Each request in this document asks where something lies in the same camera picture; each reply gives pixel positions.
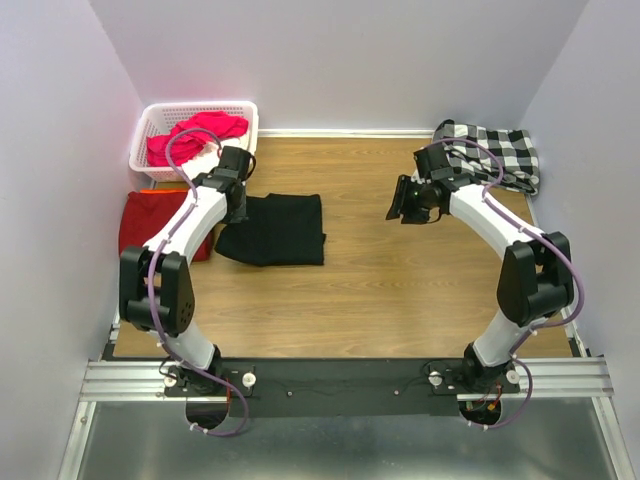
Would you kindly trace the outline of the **black floral print t-shirt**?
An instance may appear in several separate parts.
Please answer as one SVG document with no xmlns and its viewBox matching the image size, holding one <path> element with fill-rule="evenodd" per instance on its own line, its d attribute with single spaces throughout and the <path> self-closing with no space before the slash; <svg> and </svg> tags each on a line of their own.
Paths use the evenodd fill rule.
<svg viewBox="0 0 640 480">
<path fill-rule="evenodd" d="M 324 264 L 322 202 L 318 194 L 246 199 L 247 218 L 221 230 L 215 251 L 257 267 Z"/>
</svg>

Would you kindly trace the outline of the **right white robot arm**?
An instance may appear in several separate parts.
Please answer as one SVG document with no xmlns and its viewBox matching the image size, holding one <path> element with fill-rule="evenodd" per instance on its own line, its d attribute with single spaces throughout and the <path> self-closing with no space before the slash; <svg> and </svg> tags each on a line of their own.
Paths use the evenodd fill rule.
<svg viewBox="0 0 640 480">
<path fill-rule="evenodd" d="M 498 202 L 488 186 L 457 173 L 441 144 L 414 154 L 416 171 L 399 176 L 387 219 L 428 224 L 430 213 L 450 215 L 478 234 L 502 261 L 498 311 L 465 349 L 456 380 L 479 392 L 504 376 L 522 344 L 574 300 L 570 244 L 545 233 Z"/>
</svg>

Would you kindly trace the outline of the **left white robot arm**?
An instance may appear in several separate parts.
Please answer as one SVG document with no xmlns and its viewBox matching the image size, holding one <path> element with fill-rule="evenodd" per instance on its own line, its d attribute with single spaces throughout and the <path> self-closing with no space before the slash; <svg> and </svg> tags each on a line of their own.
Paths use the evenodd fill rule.
<svg viewBox="0 0 640 480">
<path fill-rule="evenodd" d="M 219 348 L 193 319 L 190 265 L 216 225 L 246 218 L 246 182 L 255 166 L 251 152 L 234 146 L 185 164 L 179 174 L 189 190 L 181 206 L 143 246 L 120 256 L 120 319 L 154 336 L 183 379 L 206 392 L 235 387 L 221 377 Z"/>
</svg>

